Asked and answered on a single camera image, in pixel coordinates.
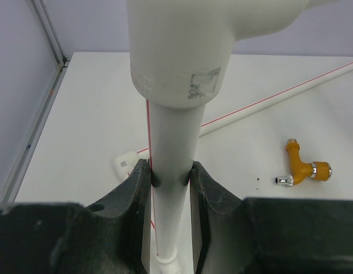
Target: yellow elbow fitting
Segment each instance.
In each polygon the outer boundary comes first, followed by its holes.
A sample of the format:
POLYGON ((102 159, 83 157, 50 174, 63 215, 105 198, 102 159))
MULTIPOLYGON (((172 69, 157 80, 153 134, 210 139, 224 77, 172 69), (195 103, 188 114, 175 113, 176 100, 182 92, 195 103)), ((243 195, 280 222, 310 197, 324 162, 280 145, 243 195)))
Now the yellow elbow fitting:
POLYGON ((300 145, 295 139, 289 139, 286 150, 289 153, 290 171, 292 175, 275 178, 275 183, 291 187, 300 184, 305 178, 310 177, 317 181, 327 181, 332 175, 332 168, 326 162, 304 163, 299 157, 300 145))

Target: metal frame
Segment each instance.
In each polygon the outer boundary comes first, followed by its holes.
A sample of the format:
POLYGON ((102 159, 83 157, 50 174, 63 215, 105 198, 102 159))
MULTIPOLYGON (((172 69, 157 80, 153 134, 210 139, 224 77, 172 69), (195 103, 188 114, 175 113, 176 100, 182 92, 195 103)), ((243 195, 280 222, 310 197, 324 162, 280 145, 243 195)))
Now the metal frame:
POLYGON ((37 115, 31 125, 30 133, 28 134, 24 146, 22 147, 0 193, 0 202, 13 202, 17 197, 22 180, 28 169, 40 134, 42 133, 44 124, 46 123, 70 61, 63 53, 63 49, 48 15, 44 0, 30 0, 30 3, 33 6, 39 24, 48 41, 48 45, 52 51, 58 70, 43 97, 37 115))
POLYGON ((37 112, 37 115, 32 123, 30 133, 25 141, 25 145, 20 151, 0 193, 0 202, 13 202, 17 197, 22 180, 28 169, 30 160, 33 156, 40 134, 42 133, 44 124, 46 123, 66 70, 67 69, 64 68, 57 73, 47 89, 46 95, 40 104, 39 111, 37 112))
POLYGON ((42 26, 42 29, 44 30, 46 38, 50 44, 55 60, 59 67, 63 68, 68 59, 64 54, 50 16, 48 15, 46 4, 44 3, 44 0, 31 0, 31 3, 33 4, 39 23, 42 26))

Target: white pipe on floor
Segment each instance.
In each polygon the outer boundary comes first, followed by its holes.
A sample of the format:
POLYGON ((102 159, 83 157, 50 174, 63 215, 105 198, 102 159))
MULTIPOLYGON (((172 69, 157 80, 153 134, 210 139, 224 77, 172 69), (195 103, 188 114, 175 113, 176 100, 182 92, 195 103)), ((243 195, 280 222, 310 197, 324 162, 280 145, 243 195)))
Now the white pipe on floor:
POLYGON ((353 62, 344 65, 342 67, 336 68, 332 71, 329 71, 325 74, 322 74, 318 77, 305 81, 301 84, 298 84, 294 87, 288 88, 287 90, 276 93, 270 97, 262 99, 258 102, 250 104, 246 107, 243 107, 237 111, 233 111, 227 115, 219 117, 213 121, 205 123, 201 126, 199 137, 208 134, 214 130, 217 130, 221 127, 224 127, 228 124, 236 122, 244 117, 247 117, 251 114, 259 112, 267 107, 270 107, 274 104, 280 103, 286 99, 289 99, 297 94, 300 94, 306 90, 309 90, 313 87, 319 86, 327 81, 330 81, 338 76, 341 76, 349 71, 353 70, 353 62))

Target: white pvc pipe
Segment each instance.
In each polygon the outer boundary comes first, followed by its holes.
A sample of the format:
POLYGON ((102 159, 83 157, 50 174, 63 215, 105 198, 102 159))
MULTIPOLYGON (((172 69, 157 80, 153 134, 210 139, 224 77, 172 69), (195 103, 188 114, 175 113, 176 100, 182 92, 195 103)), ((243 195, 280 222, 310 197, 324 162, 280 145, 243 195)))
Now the white pvc pipe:
POLYGON ((236 122, 244 117, 247 117, 251 114, 259 112, 259 111, 261 111, 267 107, 270 107, 274 104, 280 103, 281 101, 289 99, 297 94, 300 94, 306 90, 309 90, 313 87, 316 87, 324 82, 332 80, 332 79, 334 79, 338 76, 341 76, 341 75, 343 75, 349 71, 352 71, 352 70, 353 70, 353 62, 346 64, 342 67, 338 67, 334 70, 331 70, 325 74, 322 74, 318 77, 315 77, 315 78, 310 79, 308 81, 305 81, 303 83, 300 83, 294 87, 288 88, 287 90, 283 90, 279 93, 276 93, 270 97, 267 97, 267 98, 262 99, 258 102, 250 104, 250 105, 243 107, 239 110, 233 111, 233 112, 226 114, 222 117, 219 117, 213 121, 205 123, 201 126, 199 136, 203 136, 203 135, 208 134, 214 130, 217 130, 221 127, 224 127, 228 124, 236 122))
POLYGON ((157 259, 172 262, 205 105, 176 109, 147 101, 157 259))

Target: vertical pipe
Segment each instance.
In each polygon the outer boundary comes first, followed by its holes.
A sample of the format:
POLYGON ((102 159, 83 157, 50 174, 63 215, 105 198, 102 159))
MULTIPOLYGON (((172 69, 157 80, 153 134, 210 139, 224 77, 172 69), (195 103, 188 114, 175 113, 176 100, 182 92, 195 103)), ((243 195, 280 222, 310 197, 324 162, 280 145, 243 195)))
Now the vertical pipe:
POLYGON ((205 105, 175 109, 147 101, 157 255, 176 255, 176 238, 205 105))

